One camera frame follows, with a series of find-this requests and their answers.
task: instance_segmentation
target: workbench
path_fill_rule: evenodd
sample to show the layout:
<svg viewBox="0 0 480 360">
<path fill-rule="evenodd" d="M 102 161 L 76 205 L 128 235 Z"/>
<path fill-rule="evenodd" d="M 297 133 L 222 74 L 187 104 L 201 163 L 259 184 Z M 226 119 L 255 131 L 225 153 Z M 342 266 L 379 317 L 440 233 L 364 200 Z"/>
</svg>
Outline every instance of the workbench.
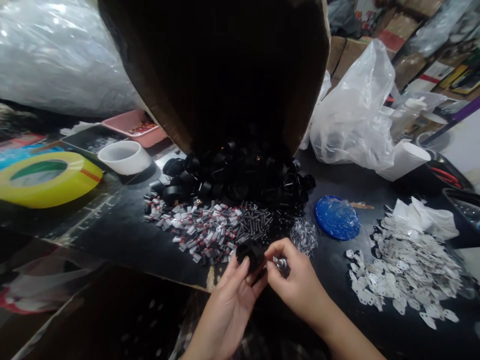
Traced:
<svg viewBox="0 0 480 360">
<path fill-rule="evenodd" d="M 148 149 L 154 160 L 171 154 L 169 140 Z M 380 349 L 407 358 L 479 358 L 480 339 L 475 322 L 480 321 L 478 298 L 461 296 L 441 304 L 454 311 L 459 323 L 436 321 L 438 330 L 429 328 L 418 311 L 407 307 L 405 316 L 385 299 L 383 312 L 362 305 L 351 289 L 348 278 L 348 249 L 362 249 L 366 261 L 373 256 L 369 235 L 377 219 L 385 216 L 384 205 L 395 206 L 398 195 L 390 183 L 374 171 L 355 164 L 327 165 L 316 160 L 313 151 L 300 150 L 296 158 L 300 173 L 316 179 L 305 211 L 312 222 L 315 202 L 325 195 L 335 195 L 350 202 L 365 202 L 374 209 L 357 209 L 362 228 L 351 241 L 336 241 L 318 230 L 318 248 L 311 262 L 323 287 L 353 323 Z M 153 163 L 135 176 L 119 176 L 107 171 L 101 183 L 89 194 L 50 209 L 26 209 L 0 203 L 1 226 L 12 234 L 72 248 L 96 255 L 112 263 L 138 270 L 192 288 L 211 291 L 222 275 L 222 266 L 202 267 L 192 256 L 179 250 L 173 235 L 155 223 L 143 221 L 143 195 L 161 170 Z M 267 288 L 256 305 L 265 314 L 294 318 L 281 300 Z"/>
</svg>

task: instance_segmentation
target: pink tray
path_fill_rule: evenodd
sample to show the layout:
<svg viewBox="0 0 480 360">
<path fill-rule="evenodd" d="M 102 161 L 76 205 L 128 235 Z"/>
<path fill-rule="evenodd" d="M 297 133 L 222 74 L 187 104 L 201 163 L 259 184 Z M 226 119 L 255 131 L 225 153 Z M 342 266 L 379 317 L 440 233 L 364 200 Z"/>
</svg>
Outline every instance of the pink tray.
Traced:
<svg viewBox="0 0 480 360">
<path fill-rule="evenodd" d="M 115 130 L 120 134 L 128 136 L 144 148 L 149 148 L 167 137 L 167 134 L 160 126 L 155 126 L 138 135 L 132 135 L 129 130 L 137 127 L 142 120 L 145 120 L 145 111 L 138 109 L 126 112 L 124 114 L 103 120 L 101 124 L 109 129 Z"/>
</svg>

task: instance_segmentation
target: yellow tape roll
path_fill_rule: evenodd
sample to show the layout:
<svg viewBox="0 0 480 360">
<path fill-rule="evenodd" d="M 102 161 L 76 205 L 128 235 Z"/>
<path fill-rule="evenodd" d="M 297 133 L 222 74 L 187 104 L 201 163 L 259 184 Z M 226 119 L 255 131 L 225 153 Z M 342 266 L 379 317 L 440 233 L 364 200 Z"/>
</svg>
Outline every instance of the yellow tape roll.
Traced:
<svg viewBox="0 0 480 360">
<path fill-rule="evenodd" d="M 75 152 L 51 152 L 0 171 L 0 199 L 32 209 L 68 203 L 98 185 L 102 170 Z"/>
</svg>

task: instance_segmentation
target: black work surface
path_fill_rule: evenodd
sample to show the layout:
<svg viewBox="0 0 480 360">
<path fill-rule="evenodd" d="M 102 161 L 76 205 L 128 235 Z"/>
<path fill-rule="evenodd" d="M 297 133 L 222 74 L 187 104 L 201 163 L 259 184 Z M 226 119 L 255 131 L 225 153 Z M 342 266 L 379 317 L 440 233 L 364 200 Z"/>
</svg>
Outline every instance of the black work surface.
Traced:
<svg viewBox="0 0 480 360">
<path fill-rule="evenodd" d="M 369 243 L 372 226 L 376 219 L 384 216 L 384 205 L 393 207 L 397 199 L 389 183 L 374 171 L 354 164 L 322 164 L 315 159 L 311 149 L 299 151 L 296 157 L 301 162 L 302 172 L 312 174 L 316 179 L 316 188 L 305 208 L 312 221 L 314 204 L 324 195 L 335 195 L 350 202 L 365 202 L 375 207 L 374 210 L 357 209 L 362 229 L 356 239 L 339 242 L 324 235 L 318 237 L 318 248 L 313 252 L 311 262 L 335 303 L 387 354 L 404 355 L 412 359 L 478 359 L 480 339 L 474 329 L 474 323 L 480 321 L 477 300 L 466 300 L 459 296 L 455 300 L 443 301 L 442 305 L 454 311 L 460 322 L 436 320 L 438 330 L 435 331 L 410 307 L 402 316 L 392 306 L 391 299 L 385 299 L 383 312 L 379 312 L 376 307 L 362 305 L 351 289 L 347 274 L 349 261 L 345 251 L 362 249 L 366 260 L 372 260 Z M 93 200 L 79 199 L 80 202 L 60 210 L 17 210 L 16 218 L 2 212 L 2 226 L 209 291 L 222 275 L 221 268 L 195 264 L 188 252 L 182 253 L 178 244 L 172 243 L 173 235 L 163 232 L 155 223 L 143 222 L 143 195 L 148 192 L 149 183 L 160 174 L 161 171 L 154 164 L 133 178 L 118 179 L 115 174 L 107 173 L 104 188 L 97 190 L 98 197 Z M 87 221 L 77 221 L 83 219 L 78 213 L 85 211 L 90 214 Z M 34 219 L 25 218 L 25 214 Z M 42 223 L 37 218 L 48 219 L 48 222 Z M 258 300 L 257 310 L 296 321 L 269 288 Z"/>
</svg>

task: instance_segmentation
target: plastic bottle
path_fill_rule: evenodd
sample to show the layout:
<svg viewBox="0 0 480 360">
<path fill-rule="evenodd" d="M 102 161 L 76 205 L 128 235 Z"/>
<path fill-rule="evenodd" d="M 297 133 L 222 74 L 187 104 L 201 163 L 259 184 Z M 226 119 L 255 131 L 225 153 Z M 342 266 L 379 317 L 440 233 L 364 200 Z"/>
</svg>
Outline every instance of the plastic bottle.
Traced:
<svg viewBox="0 0 480 360">
<path fill-rule="evenodd" d="M 420 99 L 410 98 L 390 115 L 390 134 L 394 144 L 402 139 L 405 130 L 413 125 L 420 116 L 420 112 L 427 108 L 424 99 L 424 97 Z"/>
</svg>

